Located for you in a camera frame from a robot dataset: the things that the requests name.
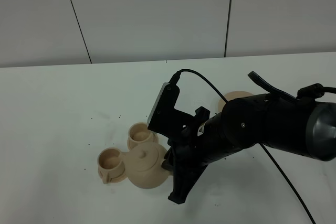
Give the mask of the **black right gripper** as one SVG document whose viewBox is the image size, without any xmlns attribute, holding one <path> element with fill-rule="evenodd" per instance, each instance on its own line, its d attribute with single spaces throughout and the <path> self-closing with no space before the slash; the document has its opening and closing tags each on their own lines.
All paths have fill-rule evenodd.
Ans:
<svg viewBox="0 0 336 224">
<path fill-rule="evenodd" d="M 236 144 L 224 134 L 221 115 L 209 116 L 208 109 L 198 108 L 181 137 L 168 140 L 170 148 L 161 167 L 173 174 L 173 191 L 168 199 L 176 204 L 185 203 L 208 164 L 236 153 Z"/>
</svg>

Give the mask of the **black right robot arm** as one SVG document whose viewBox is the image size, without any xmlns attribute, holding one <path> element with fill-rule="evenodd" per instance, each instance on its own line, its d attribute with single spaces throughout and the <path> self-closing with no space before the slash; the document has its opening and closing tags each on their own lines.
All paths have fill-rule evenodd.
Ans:
<svg viewBox="0 0 336 224">
<path fill-rule="evenodd" d="M 198 108 L 191 123 L 169 137 L 162 165 L 173 172 L 169 200 L 184 203 L 210 163 L 256 144 L 320 161 L 335 158 L 335 104 L 320 101 L 334 87 L 316 83 L 291 96 L 255 72 L 248 76 L 264 94 L 228 100 L 215 116 Z"/>
</svg>

